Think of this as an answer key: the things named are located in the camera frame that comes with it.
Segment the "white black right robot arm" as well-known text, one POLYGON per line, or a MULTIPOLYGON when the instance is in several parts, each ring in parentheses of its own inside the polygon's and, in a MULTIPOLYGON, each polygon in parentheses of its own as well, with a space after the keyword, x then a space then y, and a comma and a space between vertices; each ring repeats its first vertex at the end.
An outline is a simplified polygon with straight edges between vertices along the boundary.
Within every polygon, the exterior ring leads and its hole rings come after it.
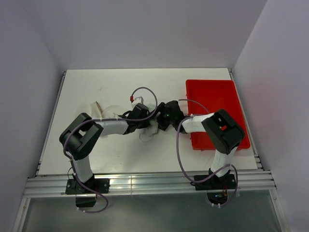
POLYGON ((165 131, 170 125, 176 130, 176 155, 184 176, 195 185, 207 184, 211 188, 220 188, 233 175, 230 173, 235 166, 231 164, 235 151, 245 138, 242 127, 224 109, 206 115, 186 116, 179 107, 178 101, 160 103, 156 118, 158 128, 165 131), (209 168, 208 176, 203 179, 192 179, 185 171, 179 151, 181 133, 206 133, 215 148, 214 160, 209 168))

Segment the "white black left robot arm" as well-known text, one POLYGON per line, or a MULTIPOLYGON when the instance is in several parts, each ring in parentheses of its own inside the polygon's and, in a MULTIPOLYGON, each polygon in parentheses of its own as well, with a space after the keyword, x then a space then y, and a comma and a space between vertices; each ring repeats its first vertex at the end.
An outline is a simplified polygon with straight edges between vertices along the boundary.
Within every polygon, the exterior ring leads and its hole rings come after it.
POLYGON ((98 188, 91 169, 89 154, 99 137, 133 133, 149 125, 150 111, 147 106, 138 103, 126 115, 115 118, 96 119, 87 113, 80 113, 62 132, 59 141, 64 154, 69 158, 77 188, 89 193, 98 188))

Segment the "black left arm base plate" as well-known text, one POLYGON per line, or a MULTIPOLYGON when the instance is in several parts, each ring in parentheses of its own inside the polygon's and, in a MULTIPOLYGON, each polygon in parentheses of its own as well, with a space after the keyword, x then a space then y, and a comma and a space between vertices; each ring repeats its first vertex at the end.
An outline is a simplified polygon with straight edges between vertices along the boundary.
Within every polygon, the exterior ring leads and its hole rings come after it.
MULTIPOLYGON (((109 192, 110 180, 108 178, 96 179, 93 177, 85 183, 85 186, 98 193, 106 194, 109 192)), ((91 208, 97 201, 97 196, 78 197, 78 195, 93 194, 93 192, 85 189, 75 178, 67 181, 65 194, 75 195, 75 204, 79 208, 91 208)))

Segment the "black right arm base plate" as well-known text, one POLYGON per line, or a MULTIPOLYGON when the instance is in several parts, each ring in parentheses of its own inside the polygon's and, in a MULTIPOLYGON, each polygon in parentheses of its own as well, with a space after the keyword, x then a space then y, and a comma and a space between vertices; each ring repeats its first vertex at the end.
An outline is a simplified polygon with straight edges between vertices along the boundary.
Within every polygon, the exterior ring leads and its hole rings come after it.
POLYGON ((235 189, 236 184, 236 177, 234 174, 226 174, 222 177, 217 177, 216 175, 210 178, 207 181, 202 183, 194 183, 191 182, 190 185, 195 187, 195 190, 229 190, 235 189))

